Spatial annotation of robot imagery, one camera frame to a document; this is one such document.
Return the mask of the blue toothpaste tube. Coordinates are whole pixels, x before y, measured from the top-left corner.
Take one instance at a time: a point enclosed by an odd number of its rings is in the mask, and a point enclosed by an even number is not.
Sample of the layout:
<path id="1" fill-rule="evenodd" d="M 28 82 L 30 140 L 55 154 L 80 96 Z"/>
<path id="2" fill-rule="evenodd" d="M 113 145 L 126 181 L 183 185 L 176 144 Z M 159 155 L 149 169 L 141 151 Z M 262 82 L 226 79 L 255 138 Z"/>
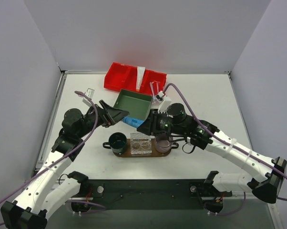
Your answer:
<path id="1" fill-rule="evenodd" d="M 132 126 L 134 128 L 138 128 L 140 125 L 142 125 L 144 123 L 144 120 L 140 120 L 140 119 L 136 119 L 136 118 L 132 118 L 132 117 L 125 117 L 122 120 L 125 124 Z"/>

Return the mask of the clear textured glass holder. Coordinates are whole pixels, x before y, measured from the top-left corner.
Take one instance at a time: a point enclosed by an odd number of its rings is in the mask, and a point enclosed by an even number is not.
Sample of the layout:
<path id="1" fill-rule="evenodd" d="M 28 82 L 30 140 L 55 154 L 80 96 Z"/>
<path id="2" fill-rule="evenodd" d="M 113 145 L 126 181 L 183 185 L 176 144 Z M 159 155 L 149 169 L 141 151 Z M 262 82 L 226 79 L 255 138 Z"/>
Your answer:
<path id="1" fill-rule="evenodd" d="M 150 155 L 152 153 L 151 137 L 139 132 L 131 133 L 130 152 L 132 156 Z"/>

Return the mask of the lilac enamel mug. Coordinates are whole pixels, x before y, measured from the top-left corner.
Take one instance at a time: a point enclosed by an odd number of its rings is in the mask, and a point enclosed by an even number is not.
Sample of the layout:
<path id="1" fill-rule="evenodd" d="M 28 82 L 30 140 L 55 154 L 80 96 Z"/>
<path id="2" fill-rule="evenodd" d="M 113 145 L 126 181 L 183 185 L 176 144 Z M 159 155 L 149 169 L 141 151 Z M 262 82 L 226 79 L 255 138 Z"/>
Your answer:
<path id="1" fill-rule="evenodd" d="M 154 146 L 159 153 L 166 153 L 171 149 L 178 149 L 179 144 L 173 141 L 172 136 L 158 135 L 154 138 Z"/>

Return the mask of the dark green mug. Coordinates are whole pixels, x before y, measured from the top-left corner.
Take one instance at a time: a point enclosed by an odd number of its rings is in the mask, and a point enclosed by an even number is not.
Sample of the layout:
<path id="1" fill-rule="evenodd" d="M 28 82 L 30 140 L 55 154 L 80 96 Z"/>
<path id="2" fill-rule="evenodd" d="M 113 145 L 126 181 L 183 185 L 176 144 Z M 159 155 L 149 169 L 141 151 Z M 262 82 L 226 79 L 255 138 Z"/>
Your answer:
<path id="1" fill-rule="evenodd" d="M 103 148 L 111 149 L 114 154 L 122 155 L 126 152 L 128 144 L 125 134 L 116 132 L 113 133 L 107 142 L 102 144 Z"/>

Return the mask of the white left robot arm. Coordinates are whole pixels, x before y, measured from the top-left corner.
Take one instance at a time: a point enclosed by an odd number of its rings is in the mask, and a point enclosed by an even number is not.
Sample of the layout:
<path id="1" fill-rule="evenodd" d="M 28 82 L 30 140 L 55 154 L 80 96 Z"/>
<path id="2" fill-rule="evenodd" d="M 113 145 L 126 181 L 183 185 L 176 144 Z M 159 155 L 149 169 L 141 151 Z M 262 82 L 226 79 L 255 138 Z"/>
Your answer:
<path id="1" fill-rule="evenodd" d="M 115 125 L 129 114 L 103 100 L 99 103 L 91 106 L 86 114 L 77 108 L 65 112 L 60 134 L 36 177 L 12 202 L 6 201 L 2 205 L 0 211 L 6 228 L 43 229 L 67 200 L 87 194 L 88 177 L 79 172 L 73 172 L 57 188 L 52 187 L 82 150 L 84 136 L 91 136 L 99 126 Z"/>

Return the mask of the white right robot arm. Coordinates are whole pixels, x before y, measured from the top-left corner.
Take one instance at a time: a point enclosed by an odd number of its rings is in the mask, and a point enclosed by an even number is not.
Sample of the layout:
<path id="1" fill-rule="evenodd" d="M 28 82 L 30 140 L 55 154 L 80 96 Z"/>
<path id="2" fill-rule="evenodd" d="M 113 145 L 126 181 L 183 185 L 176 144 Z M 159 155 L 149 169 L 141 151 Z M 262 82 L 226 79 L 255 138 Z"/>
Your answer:
<path id="1" fill-rule="evenodd" d="M 274 204 L 279 195 L 287 161 L 271 158 L 241 145 L 213 124 L 196 121 L 184 110 L 159 114 L 151 110 L 148 118 L 137 128 L 145 135 L 180 135 L 185 142 L 214 153 L 241 168 L 242 174 L 216 172 L 209 183 L 219 192 L 251 192 L 259 200 Z"/>

